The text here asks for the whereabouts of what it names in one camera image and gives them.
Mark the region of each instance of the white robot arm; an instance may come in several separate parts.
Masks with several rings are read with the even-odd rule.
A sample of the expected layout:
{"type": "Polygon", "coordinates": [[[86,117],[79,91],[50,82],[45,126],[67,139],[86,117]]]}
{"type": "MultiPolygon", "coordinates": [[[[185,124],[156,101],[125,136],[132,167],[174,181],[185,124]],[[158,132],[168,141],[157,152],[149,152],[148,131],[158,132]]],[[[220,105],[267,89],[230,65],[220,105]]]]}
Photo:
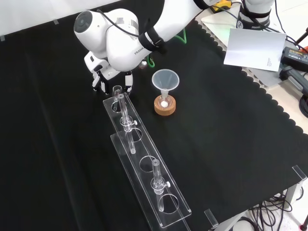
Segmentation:
{"type": "MultiPolygon", "coordinates": [[[[244,1],[251,12],[263,16],[270,11],[268,8],[274,0],[244,1]]],[[[82,12],[75,21],[74,31],[89,50],[85,63],[95,78],[93,86],[101,80],[101,88],[107,93],[107,81],[119,72],[126,72],[126,87],[131,90],[131,70],[151,52],[161,50],[164,42],[183,30],[202,10],[217,2],[219,0],[165,0],[158,22],[141,35],[136,15],[128,10],[116,9],[105,14],[82,12]]]]}
{"type": "Polygon", "coordinates": [[[237,28],[262,30],[270,25],[270,11],[275,0],[243,0],[238,15],[237,28]]]}

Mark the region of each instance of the black cable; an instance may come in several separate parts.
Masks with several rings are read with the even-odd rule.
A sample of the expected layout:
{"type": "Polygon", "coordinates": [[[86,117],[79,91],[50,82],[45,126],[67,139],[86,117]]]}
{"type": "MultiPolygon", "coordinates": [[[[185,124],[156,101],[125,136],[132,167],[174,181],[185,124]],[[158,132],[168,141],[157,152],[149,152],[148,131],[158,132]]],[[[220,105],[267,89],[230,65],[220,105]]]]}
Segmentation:
{"type": "Polygon", "coordinates": [[[279,18],[279,16],[278,16],[278,12],[277,12],[277,0],[275,0],[275,10],[276,10],[276,15],[277,15],[277,18],[278,18],[278,21],[279,21],[280,27],[281,27],[282,31],[286,34],[285,30],[284,30],[284,29],[283,29],[283,27],[282,27],[282,24],[281,24],[280,18],[279,18]]]}
{"type": "Polygon", "coordinates": [[[259,214],[259,209],[257,209],[257,218],[256,218],[256,224],[257,224],[257,226],[259,226],[259,222],[258,222],[258,214],[259,214]]]}
{"type": "MultiPolygon", "coordinates": [[[[278,30],[274,30],[274,29],[272,29],[272,28],[270,28],[270,27],[268,27],[268,26],[262,25],[262,24],[261,24],[258,20],[256,20],[256,19],[250,18],[250,20],[252,20],[254,23],[256,23],[256,24],[258,24],[259,26],[261,26],[261,27],[262,27],[264,30],[266,30],[266,31],[269,31],[268,29],[270,29],[270,30],[272,30],[272,31],[274,31],[274,32],[280,33],[280,31],[278,31],[278,30]]],[[[287,35],[287,38],[289,38],[289,39],[292,40],[292,41],[290,41],[290,40],[286,39],[288,42],[294,44],[295,46],[299,47],[300,49],[303,49],[306,53],[308,53],[308,51],[307,51],[305,48],[303,48],[301,45],[299,45],[298,43],[296,43],[296,41],[295,41],[294,38],[292,38],[292,37],[290,37],[290,36],[288,36],[288,35],[287,35]]]]}
{"type": "Polygon", "coordinates": [[[308,97],[303,95],[299,100],[299,109],[301,113],[308,118],[308,97]]]}
{"type": "Polygon", "coordinates": [[[238,3],[238,4],[242,4],[240,1],[231,1],[231,5],[233,5],[233,4],[236,4],[236,3],[238,3]]]}
{"type": "Polygon", "coordinates": [[[300,197],[299,197],[298,199],[296,199],[297,201],[299,201],[300,199],[302,199],[303,196],[304,196],[304,189],[303,189],[303,187],[301,187],[301,190],[302,190],[302,194],[300,195],[300,197]]]}
{"type": "Polygon", "coordinates": [[[265,230],[264,229],[263,213],[262,213],[262,203],[259,205],[259,210],[260,210],[260,221],[261,221],[262,230],[265,230]]]}
{"type": "Polygon", "coordinates": [[[291,204],[288,201],[286,201],[286,200],[284,200],[284,203],[282,203],[282,206],[280,206],[280,207],[278,207],[276,205],[274,205],[274,206],[277,207],[278,209],[283,210],[284,212],[292,212],[293,211],[293,208],[292,208],[291,204]],[[285,203],[287,203],[290,206],[290,208],[291,208],[290,210],[285,210],[284,209],[284,204],[285,203]]]}
{"type": "Polygon", "coordinates": [[[133,33],[130,33],[124,29],[122,29],[121,27],[119,27],[117,24],[115,24],[110,18],[108,18],[101,10],[97,10],[98,13],[101,13],[112,25],[114,25],[116,28],[118,28],[119,30],[122,30],[124,33],[131,35],[131,36],[135,36],[135,37],[139,37],[139,35],[135,35],[133,33]]]}
{"type": "Polygon", "coordinates": [[[280,226],[281,226],[281,224],[282,224],[282,220],[283,220],[283,212],[284,212],[284,203],[283,203],[283,205],[282,205],[281,219],[280,219],[280,222],[279,222],[279,225],[278,225],[278,229],[277,229],[277,231],[279,231],[279,230],[280,230],[280,226]]]}
{"type": "Polygon", "coordinates": [[[269,217],[269,223],[270,223],[270,225],[267,224],[265,221],[264,221],[264,224],[266,224],[267,226],[270,226],[271,231],[273,231],[273,226],[274,226],[274,224],[276,223],[276,218],[275,218],[275,216],[273,216],[273,217],[275,218],[275,220],[274,220],[274,224],[272,224],[272,223],[271,223],[271,219],[270,219],[270,214],[269,214],[269,211],[268,211],[267,208],[266,208],[266,213],[267,213],[267,215],[268,215],[268,217],[269,217]]]}
{"type": "Polygon", "coordinates": [[[226,9],[223,9],[223,8],[220,7],[220,6],[214,6],[214,5],[211,6],[211,7],[216,7],[216,8],[218,8],[218,9],[224,11],[224,12],[227,12],[228,14],[230,14],[233,18],[235,18],[235,19],[237,20],[237,17],[236,17],[234,14],[232,14],[231,12],[227,11],[226,9]]]}

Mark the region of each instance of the test tube rack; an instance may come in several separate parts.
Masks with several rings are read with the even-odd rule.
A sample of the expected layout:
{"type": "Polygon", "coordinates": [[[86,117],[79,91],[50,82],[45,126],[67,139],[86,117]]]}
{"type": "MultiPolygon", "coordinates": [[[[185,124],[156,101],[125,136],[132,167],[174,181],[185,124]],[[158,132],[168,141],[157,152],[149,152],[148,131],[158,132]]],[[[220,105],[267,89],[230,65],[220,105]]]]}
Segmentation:
{"type": "Polygon", "coordinates": [[[111,140],[153,231],[186,231],[188,204],[126,93],[103,101],[116,133],[111,140]],[[120,111],[114,110],[115,103],[120,111]]]}

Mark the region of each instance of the funnel stem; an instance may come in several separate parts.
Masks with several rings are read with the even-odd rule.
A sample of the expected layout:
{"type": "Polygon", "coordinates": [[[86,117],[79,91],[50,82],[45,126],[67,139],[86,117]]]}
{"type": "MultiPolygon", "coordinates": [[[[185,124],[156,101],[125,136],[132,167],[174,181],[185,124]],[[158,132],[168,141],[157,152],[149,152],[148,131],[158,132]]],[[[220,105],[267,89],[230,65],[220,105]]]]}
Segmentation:
{"type": "Polygon", "coordinates": [[[161,93],[162,93],[162,98],[165,101],[166,98],[168,97],[168,90],[161,90],[161,93]]]}

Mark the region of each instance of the white wall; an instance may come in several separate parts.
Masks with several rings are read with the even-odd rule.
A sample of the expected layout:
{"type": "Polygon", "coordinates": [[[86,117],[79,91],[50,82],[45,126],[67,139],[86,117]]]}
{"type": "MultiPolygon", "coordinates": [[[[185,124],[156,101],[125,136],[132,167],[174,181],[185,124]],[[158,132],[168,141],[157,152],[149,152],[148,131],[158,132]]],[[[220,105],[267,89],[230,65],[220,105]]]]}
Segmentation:
{"type": "Polygon", "coordinates": [[[118,0],[0,0],[0,35],[118,0]]]}

